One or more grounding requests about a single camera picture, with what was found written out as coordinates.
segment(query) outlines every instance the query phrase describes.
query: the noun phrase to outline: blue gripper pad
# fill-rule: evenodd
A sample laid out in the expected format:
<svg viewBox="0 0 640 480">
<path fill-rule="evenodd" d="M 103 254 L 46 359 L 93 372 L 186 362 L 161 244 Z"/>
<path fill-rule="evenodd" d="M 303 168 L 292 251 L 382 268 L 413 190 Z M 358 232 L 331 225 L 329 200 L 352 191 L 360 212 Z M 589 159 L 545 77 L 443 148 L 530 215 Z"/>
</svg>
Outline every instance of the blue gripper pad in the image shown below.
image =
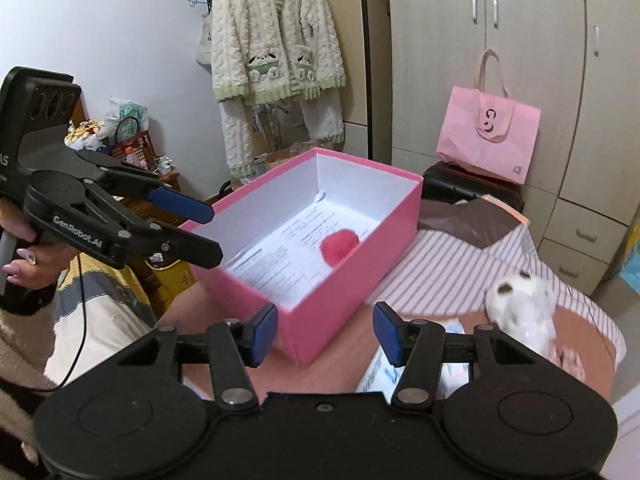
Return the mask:
<svg viewBox="0 0 640 480">
<path fill-rule="evenodd" d="M 258 366 L 267 355 L 278 331 L 277 307 L 274 304 L 262 307 L 258 314 L 249 320 L 248 324 L 254 326 L 254 340 L 249 348 L 251 364 L 245 364 Z"/>
<path fill-rule="evenodd" d="M 377 302 L 373 307 L 373 332 L 378 338 L 389 364 L 403 366 L 401 330 L 406 322 L 391 309 L 384 301 Z"/>
<path fill-rule="evenodd" d="M 152 189 L 148 199 L 160 209 L 184 216 L 199 224 L 208 224 L 213 220 L 213 208 L 210 205 L 178 193 L 170 187 Z"/>
</svg>

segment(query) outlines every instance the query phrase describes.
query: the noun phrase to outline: hanging clothes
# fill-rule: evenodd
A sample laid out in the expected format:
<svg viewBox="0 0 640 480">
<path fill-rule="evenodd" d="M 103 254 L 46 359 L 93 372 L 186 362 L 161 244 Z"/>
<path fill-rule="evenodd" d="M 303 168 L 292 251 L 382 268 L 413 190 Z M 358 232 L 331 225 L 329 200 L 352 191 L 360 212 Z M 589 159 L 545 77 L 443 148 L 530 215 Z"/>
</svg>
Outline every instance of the hanging clothes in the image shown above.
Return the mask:
<svg viewBox="0 0 640 480">
<path fill-rule="evenodd" d="M 344 139 L 346 75 L 326 0 L 213 0 L 211 71 L 232 176 L 252 172 L 253 104 L 299 98 L 313 139 Z"/>
</svg>

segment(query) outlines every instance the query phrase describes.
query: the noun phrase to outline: plastic bottle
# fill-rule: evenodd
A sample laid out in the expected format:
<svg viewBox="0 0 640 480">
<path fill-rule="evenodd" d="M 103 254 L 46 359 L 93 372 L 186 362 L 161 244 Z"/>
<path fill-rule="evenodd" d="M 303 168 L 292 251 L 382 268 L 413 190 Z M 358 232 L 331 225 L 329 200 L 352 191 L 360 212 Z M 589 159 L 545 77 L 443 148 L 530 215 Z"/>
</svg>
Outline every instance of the plastic bottle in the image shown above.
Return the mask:
<svg viewBox="0 0 640 480">
<path fill-rule="evenodd" d="M 124 152 L 127 154 L 127 162 L 129 164 L 132 164 L 133 166 L 137 166 L 139 168 L 146 168 L 146 164 L 143 164 L 139 156 L 136 155 L 136 152 L 133 151 L 133 146 L 125 148 Z"/>
</svg>

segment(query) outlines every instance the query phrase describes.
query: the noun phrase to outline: black suitcase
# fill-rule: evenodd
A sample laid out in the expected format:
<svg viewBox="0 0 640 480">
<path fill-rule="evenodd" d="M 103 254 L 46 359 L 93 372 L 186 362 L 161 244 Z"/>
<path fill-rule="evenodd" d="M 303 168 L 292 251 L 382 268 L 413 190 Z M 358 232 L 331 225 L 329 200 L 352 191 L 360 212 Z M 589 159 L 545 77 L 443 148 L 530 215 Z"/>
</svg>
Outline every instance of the black suitcase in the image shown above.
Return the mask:
<svg viewBox="0 0 640 480">
<path fill-rule="evenodd" d="M 424 172 L 422 198 L 456 203 L 490 194 L 522 213 L 524 200 L 518 184 L 476 175 L 459 166 L 438 162 Z"/>
</svg>

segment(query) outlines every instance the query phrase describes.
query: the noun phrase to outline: beige fuzzy sleeve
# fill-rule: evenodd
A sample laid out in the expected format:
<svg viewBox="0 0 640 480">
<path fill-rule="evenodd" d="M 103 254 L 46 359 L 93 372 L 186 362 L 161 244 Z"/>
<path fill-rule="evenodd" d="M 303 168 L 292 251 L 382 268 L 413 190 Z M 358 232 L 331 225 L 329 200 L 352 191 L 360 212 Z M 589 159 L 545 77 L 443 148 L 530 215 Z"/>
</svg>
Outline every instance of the beige fuzzy sleeve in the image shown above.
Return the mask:
<svg viewBox="0 0 640 480">
<path fill-rule="evenodd" d="M 53 388 L 44 376 L 47 359 L 53 354 L 53 305 L 32 316 L 17 316 L 0 310 L 0 377 L 28 388 Z M 33 446 L 31 417 L 0 390 L 0 426 Z"/>
</svg>

